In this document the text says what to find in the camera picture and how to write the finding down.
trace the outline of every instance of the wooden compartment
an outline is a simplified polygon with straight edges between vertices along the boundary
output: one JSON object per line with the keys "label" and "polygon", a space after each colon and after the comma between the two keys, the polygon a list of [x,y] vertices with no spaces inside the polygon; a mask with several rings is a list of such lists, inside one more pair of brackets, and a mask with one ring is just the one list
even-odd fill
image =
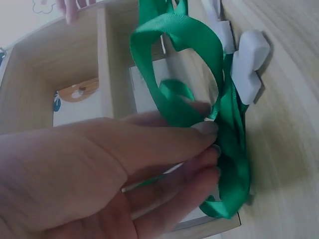
{"label": "wooden compartment", "polygon": [[[137,25],[138,0],[109,0],[82,10],[71,26],[58,19],[7,49],[0,67],[0,134],[53,126],[55,92],[95,78],[101,116],[120,119],[136,113],[129,35]],[[172,76],[185,81],[197,99],[213,101],[217,93],[207,66],[191,50],[177,54],[169,43],[166,49]],[[166,57],[160,41],[152,54],[153,60]],[[205,218],[180,224],[162,238],[199,239],[239,225],[237,215]]]}

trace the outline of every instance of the person's hand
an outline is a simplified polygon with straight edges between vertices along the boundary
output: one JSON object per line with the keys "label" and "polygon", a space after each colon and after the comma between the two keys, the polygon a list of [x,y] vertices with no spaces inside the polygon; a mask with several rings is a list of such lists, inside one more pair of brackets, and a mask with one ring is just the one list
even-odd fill
{"label": "person's hand", "polygon": [[89,0],[88,3],[86,2],[86,0],[56,0],[56,6],[66,17],[66,22],[68,24],[76,20],[78,16],[79,8],[77,6],[77,3],[79,4],[80,8],[84,8],[88,4],[95,4],[96,0]]}
{"label": "person's hand", "polygon": [[155,238],[215,188],[216,135],[213,122],[174,128],[153,112],[0,136],[0,224],[46,239]]}

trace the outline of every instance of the green ribbon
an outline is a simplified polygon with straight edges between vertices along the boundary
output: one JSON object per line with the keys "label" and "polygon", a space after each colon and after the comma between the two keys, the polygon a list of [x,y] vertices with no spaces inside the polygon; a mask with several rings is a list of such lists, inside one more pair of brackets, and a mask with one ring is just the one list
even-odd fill
{"label": "green ribbon", "polygon": [[170,0],[140,0],[139,8],[140,25],[130,37],[131,55],[159,112],[170,125],[190,127],[204,118],[180,97],[195,100],[186,84],[170,79],[157,86],[151,45],[165,33],[176,51],[192,48],[215,77],[219,94],[209,118],[219,125],[216,144],[222,151],[218,160],[221,201],[210,196],[200,209],[208,216],[229,219],[247,200],[251,181],[244,124],[247,106],[241,103],[230,76],[233,56],[224,56],[216,34],[187,15],[187,0],[180,0],[176,9]]}

